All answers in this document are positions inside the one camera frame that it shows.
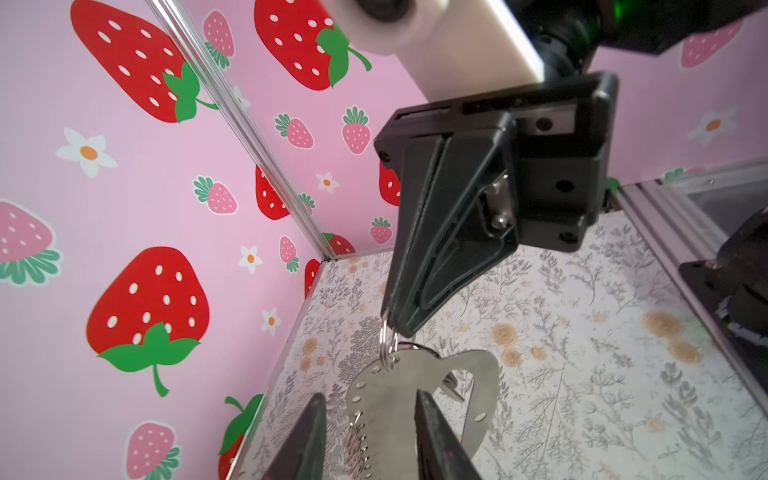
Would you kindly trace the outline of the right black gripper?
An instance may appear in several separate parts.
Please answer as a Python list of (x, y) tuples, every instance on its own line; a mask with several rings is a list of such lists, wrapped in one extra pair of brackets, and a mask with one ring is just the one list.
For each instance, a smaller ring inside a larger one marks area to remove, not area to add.
[(374, 144), (401, 183), (383, 304), (394, 332), (414, 336), (521, 245), (579, 248), (603, 202), (618, 93), (598, 72), (392, 115)]

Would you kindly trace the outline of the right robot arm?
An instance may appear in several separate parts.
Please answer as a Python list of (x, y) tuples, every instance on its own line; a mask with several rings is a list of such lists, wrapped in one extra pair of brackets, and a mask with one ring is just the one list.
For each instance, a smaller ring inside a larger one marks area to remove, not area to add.
[(396, 111), (374, 146), (401, 186), (382, 304), (414, 336), (457, 292), (520, 246), (573, 252), (599, 217), (619, 82), (589, 73), (602, 45), (661, 54), (763, 10), (763, 1), (506, 1), (542, 82), (451, 93)]

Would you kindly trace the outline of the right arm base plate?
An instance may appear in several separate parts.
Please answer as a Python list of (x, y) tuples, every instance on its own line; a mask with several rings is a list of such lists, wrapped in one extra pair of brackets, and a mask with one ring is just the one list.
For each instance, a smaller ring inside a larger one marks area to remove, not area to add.
[(738, 358), (767, 388), (767, 211), (750, 216), (713, 260), (679, 266), (717, 331), (731, 338)]

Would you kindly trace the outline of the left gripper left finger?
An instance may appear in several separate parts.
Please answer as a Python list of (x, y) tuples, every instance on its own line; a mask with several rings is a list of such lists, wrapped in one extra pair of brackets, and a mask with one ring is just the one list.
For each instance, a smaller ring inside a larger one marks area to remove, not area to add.
[(308, 401), (263, 480), (321, 480), (326, 451), (326, 399), (315, 393)]

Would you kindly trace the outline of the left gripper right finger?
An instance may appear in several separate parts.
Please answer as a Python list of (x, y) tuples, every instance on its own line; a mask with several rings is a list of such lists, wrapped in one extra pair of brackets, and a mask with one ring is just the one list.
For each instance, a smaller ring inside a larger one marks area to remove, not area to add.
[(417, 391), (414, 419), (420, 480), (481, 479), (430, 393)]

